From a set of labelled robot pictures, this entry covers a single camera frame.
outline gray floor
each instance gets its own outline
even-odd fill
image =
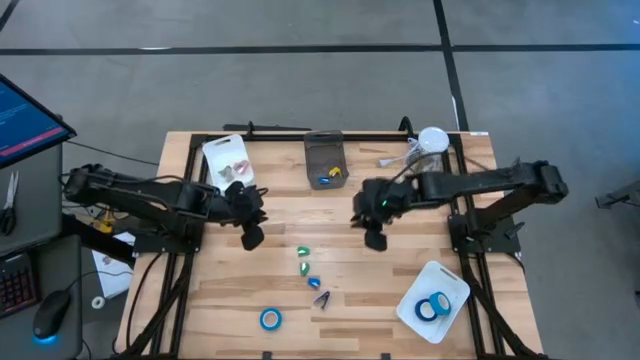
[[[0,0],[0,7],[9,0]],[[454,45],[640,42],[631,0],[445,0]],[[439,43],[429,0],[21,0],[0,48]],[[546,352],[566,359],[640,353],[640,211],[593,197],[640,178],[640,52],[456,54],[471,130],[498,162],[547,159],[571,194],[517,216]],[[225,123],[455,130],[440,53],[0,57],[0,72],[63,114],[78,141],[158,160],[169,130]],[[72,146],[65,167],[101,162]],[[95,284],[85,296],[95,295]],[[123,298],[85,314],[94,357],[110,353]]]

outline computer mouse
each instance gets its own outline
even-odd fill
[[[70,302],[71,295],[66,290],[58,290],[49,294],[42,301],[33,318],[33,335],[38,339],[46,339],[55,335],[60,329]]]

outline keyboard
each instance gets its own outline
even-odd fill
[[[0,260],[0,319],[37,304],[36,290],[27,253]]]

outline scissors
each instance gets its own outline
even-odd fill
[[[0,235],[9,236],[16,227],[16,210],[13,204],[16,200],[16,192],[18,192],[18,179],[20,173],[11,173],[9,180],[9,188],[7,189],[7,202],[0,211]]]

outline green object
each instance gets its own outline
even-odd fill
[[[298,246],[298,257],[309,256],[311,250],[306,246]]]
[[[309,263],[300,263],[300,276],[307,276],[310,268]]]

